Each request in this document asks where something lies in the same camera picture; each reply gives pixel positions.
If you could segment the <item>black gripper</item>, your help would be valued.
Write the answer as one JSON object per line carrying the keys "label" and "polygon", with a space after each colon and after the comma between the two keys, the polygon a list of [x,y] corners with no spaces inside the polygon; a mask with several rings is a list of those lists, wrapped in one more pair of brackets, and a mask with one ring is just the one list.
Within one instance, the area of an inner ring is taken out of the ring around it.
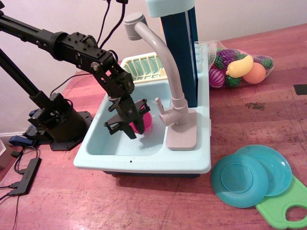
{"label": "black gripper", "polygon": [[150,111],[146,99],[135,103],[129,96],[126,99],[118,99],[109,109],[116,109],[117,111],[116,115],[104,123],[104,126],[107,127],[110,134],[123,131],[130,139],[135,139],[136,135],[130,123],[134,124],[139,134],[144,133],[143,115]]}

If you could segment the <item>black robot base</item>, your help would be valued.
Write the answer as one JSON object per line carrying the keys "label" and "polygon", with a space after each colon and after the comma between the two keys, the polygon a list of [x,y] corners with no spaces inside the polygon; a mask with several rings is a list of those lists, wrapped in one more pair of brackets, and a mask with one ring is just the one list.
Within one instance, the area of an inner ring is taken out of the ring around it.
{"label": "black robot base", "polygon": [[25,133],[27,138],[49,144],[53,151],[71,150],[83,141],[93,121],[89,112],[77,112],[73,102],[60,93],[47,97],[3,51],[0,66],[38,106],[28,119],[31,126],[30,133]]}

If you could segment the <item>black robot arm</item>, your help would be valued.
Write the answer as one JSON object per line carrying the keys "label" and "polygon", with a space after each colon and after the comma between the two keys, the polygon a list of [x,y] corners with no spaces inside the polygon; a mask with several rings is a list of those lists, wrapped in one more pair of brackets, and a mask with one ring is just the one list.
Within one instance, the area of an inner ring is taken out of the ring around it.
{"label": "black robot arm", "polygon": [[[91,73],[112,102],[109,111],[117,112],[104,124],[110,134],[123,131],[129,138],[135,139],[136,133],[144,133],[143,115],[150,110],[146,100],[133,101],[131,94],[134,83],[131,74],[120,67],[112,53],[99,49],[91,35],[53,33],[4,14],[0,16],[0,29],[47,51],[55,60],[69,62]],[[71,101],[59,93],[46,96],[5,53],[0,55],[0,65],[38,106],[29,121],[37,130],[45,131],[50,141],[64,143],[85,135],[85,119],[74,110]]]}

